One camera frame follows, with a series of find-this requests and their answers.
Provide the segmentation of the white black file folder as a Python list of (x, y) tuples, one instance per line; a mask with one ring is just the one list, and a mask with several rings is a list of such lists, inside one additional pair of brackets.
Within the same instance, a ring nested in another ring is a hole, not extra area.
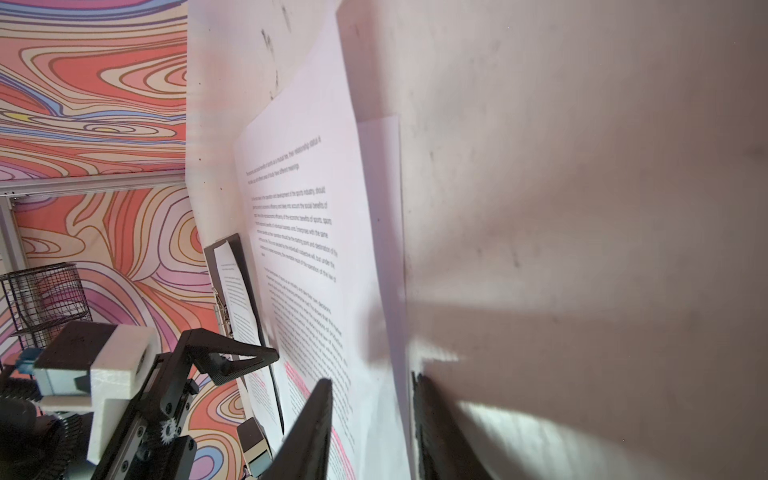
[[(214, 242), (204, 248), (204, 255), (215, 292), (227, 312), (233, 338), (242, 343), (264, 346), (240, 236), (233, 234)], [(263, 427), (268, 438), (280, 442), (284, 435), (284, 423), (271, 366), (246, 374), (243, 382), (251, 416)]]

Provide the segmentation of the printed paper stack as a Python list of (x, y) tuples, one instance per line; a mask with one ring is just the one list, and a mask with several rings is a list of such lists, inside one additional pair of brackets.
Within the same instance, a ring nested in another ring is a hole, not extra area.
[(234, 145), (283, 418), (333, 385), (328, 475), (411, 475), (337, 17)]

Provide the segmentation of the single printed paper sheet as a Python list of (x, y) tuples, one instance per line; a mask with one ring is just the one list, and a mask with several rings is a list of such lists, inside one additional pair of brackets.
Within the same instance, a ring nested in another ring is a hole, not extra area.
[[(234, 339), (261, 346), (246, 282), (230, 243), (223, 243), (213, 252)], [(270, 367), (245, 375), (244, 384), (252, 417), (263, 428), (272, 453), (276, 454), (283, 440), (283, 427)]]

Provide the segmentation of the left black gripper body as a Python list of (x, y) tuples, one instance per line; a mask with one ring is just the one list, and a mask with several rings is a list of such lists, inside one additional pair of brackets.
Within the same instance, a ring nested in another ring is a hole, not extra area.
[(198, 332), (160, 351), (147, 328), (117, 328), (90, 369), (94, 479), (187, 479), (197, 451), (181, 433), (197, 388), (189, 385)]

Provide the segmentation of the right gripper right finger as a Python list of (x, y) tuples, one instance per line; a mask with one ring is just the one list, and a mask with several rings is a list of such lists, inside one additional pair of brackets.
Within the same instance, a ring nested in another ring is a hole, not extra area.
[(422, 373), (411, 376), (420, 478), (489, 480), (437, 385)]

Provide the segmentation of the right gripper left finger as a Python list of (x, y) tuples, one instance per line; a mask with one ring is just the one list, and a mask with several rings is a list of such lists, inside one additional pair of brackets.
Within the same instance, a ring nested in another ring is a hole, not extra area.
[(269, 468), (265, 480), (325, 480), (332, 433), (332, 381), (320, 379)]

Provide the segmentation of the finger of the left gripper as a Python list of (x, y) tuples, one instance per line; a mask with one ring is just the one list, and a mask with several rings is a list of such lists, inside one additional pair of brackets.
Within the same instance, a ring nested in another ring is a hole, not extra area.
[(268, 367), (279, 359), (273, 348), (239, 342), (206, 329), (185, 331), (179, 346), (182, 358), (190, 360), (217, 386)]

